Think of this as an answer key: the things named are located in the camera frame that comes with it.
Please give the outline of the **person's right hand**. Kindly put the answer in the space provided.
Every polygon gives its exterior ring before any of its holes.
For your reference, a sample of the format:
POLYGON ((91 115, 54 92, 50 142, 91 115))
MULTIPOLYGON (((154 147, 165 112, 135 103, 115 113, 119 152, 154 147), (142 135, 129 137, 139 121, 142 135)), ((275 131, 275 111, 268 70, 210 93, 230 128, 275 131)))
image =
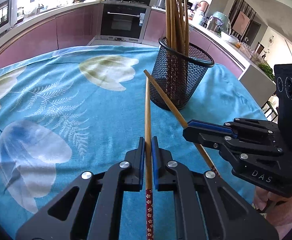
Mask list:
POLYGON ((254 190, 253 204, 255 208, 260 211, 263 211, 266 207, 271 205, 276 206, 284 204, 290 200, 292 200, 292 196, 289 198, 283 197, 258 186, 256 186, 254 190))

